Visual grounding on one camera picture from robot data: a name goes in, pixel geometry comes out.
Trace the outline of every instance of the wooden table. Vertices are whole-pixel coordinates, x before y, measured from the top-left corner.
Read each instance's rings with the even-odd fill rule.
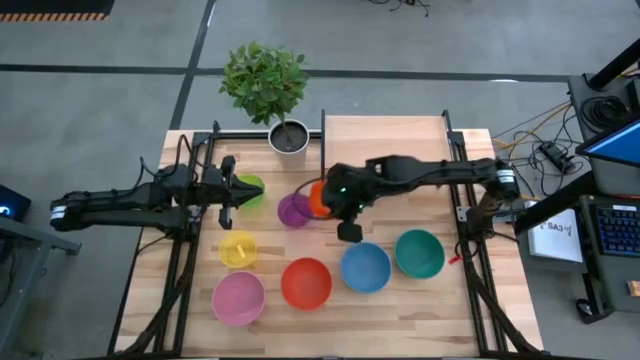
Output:
[[[493,157],[488,130],[462,130],[469,159]],[[170,131],[162,166],[173,162],[177,139],[190,131]],[[352,117],[326,119],[326,166],[344,162],[362,166],[365,159],[389,154],[412,155],[425,161],[450,159],[442,117]],[[349,244],[336,238],[335,221],[315,221],[291,230],[276,215],[279,200],[305,180],[319,176],[320,145],[312,143],[306,164],[284,170],[264,140],[218,141],[214,163],[234,155],[236,173],[259,175],[266,184],[265,199],[257,209],[234,211],[234,230],[249,230],[259,245],[257,261],[249,268],[267,289],[267,305],[258,321],[231,328],[211,311],[211,295],[218,281],[231,270],[219,260],[217,248],[228,235],[217,224],[217,209],[206,216],[200,237],[196,273],[182,355],[193,357],[433,357],[478,354],[467,287],[461,262],[445,264],[428,280],[411,279],[394,264],[392,280],[376,294],[357,294],[342,281],[338,264]],[[481,195],[482,188],[477,187]],[[403,196],[383,198],[358,218],[367,241],[393,256],[400,234],[421,228],[442,242],[447,259],[454,257],[458,240],[449,188],[422,187]],[[513,235],[508,226],[497,231]],[[140,246],[157,238],[145,230]],[[138,256],[128,289],[116,350],[129,346],[157,310],[162,297],[170,241],[162,241]],[[498,300],[516,327],[534,346],[542,348],[538,325],[517,245],[496,237],[487,241]],[[291,308],[280,292],[285,267],[300,257],[324,262],[333,277],[333,289],[319,310]],[[493,344],[489,314],[483,317]],[[173,339],[170,319],[167,343]]]

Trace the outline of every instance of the bowl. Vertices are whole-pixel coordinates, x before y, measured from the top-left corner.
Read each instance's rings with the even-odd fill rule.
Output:
[[[301,227],[311,220],[309,198],[302,194],[289,194],[278,204],[278,218],[288,227]]]
[[[289,305],[300,310],[313,310],[329,298],[331,274],[320,261],[301,258],[287,266],[280,285]]]
[[[264,191],[264,182],[262,182],[262,179],[256,175],[252,175],[252,174],[238,175],[238,179],[249,185],[257,186]],[[261,195],[258,195],[253,199],[247,201],[246,203],[240,205],[240,208],[256,207],[262,203],[263,199],[264,199],[264,192]]]
[[[328,217],[329,208],[322,204],[322,188],[326,181],[316,181],[311,185],[311,192],[309,193],[309,206],[311,207],[311,213],[317,217]]]
[[[264,286],[250,272],[233,272],[222,278],[211,296],[211,309],[229,326],[245,326],[255,321],[267,298]]]
[[[402,234],[395,247],[398,267],[418,279],[436,276],[444,266],[444,248],[438,238],[425,230],[410,230]]]
[[[377,292],[391,279],[391,259],[379,245],[362,242],[344,253],[340,272],[344,282],[354,291]]]
[[[231,231],[218,247],[220,260],[232,269],[251,265],[258,255],[258,246],[248,231]]]

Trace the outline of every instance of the blue bowl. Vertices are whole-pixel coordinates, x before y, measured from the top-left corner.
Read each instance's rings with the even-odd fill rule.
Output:
[[[382,290],[391,279],[391,259],[380,246],[359,243],[342,256],[340,272],[354,291],[373,293]]]

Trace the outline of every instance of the purple bowl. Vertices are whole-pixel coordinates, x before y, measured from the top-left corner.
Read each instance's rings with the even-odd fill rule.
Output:
[[[280,200],[278,217],[288,227],[300,227],[311,219],[309,198],[302,194],[290,194]]]
[[[245,326],[260,316],[266,297],[264,286],[257,276],[238,271],[220,280],[213,290],[211,308],[223,323]]]

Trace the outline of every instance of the white plant pot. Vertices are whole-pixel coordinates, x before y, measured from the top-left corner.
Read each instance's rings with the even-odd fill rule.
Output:
[[[271,145],[271,148],[273,149],[273,151],[276,152],[276,154],[278,154],[278,159],[280,160],[280,163],[282,164],[283,167],[286,168],[295,168],[295,167],[301,167],[304,165],[304,162],[307,159],[307,147],[309,146],[309,129],[307,129],[307,127],[300,121],[298,120],[294,120],[294,119],[285,119],[285,122],[287,122],[287,124],[289,123],[296,123],[300,126],[302,126],[302,128],[304,129],[305,133],[307,134],[307,139],[304,143],[304,145],[294,151],[294,152],[284,152],[281,150],[276,149],[275,146],[273,146],[273,143],[271,142],[271,134],[273,133],[273,131],[279,127],[282,126],[280,124],[280,122],[274,124],[271,129],[269,129],[269,135],[268,135],[268,139],[269,139],[269,145]]]

